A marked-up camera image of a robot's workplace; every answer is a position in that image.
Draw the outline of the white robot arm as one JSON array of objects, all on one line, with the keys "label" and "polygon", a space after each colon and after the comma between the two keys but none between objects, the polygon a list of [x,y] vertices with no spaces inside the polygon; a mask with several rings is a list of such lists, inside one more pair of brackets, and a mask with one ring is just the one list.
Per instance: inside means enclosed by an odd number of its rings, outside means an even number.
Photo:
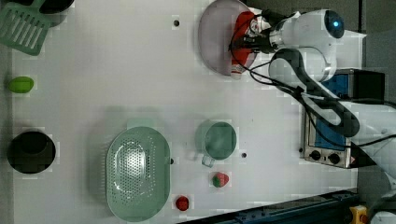
[{"label": "white robot arm", "polygon": [[263,33],[250,13],[234,30],[249,48],[259,37],[272,48],[265,83],[297,100],[309,114],[362,149],[395,183],[395,104],[376,99],[343,100],[323,83],[335,74],[336,42],[344,33],[343,19],[322,9],[297,12],[271,25]]}]

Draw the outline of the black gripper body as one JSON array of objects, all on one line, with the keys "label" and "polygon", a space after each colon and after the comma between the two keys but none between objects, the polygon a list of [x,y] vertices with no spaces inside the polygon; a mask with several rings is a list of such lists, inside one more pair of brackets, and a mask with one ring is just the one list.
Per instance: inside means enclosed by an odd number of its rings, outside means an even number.
[{"label": "black gripper body", "polygon": [[276,47],[271,45],[270,39],[267,35],[260,36],[247,36],[243,38],[243,47],[245,49],[252,49],[253,51],[260,51],[262,53],[273,53],[276,51]]}]

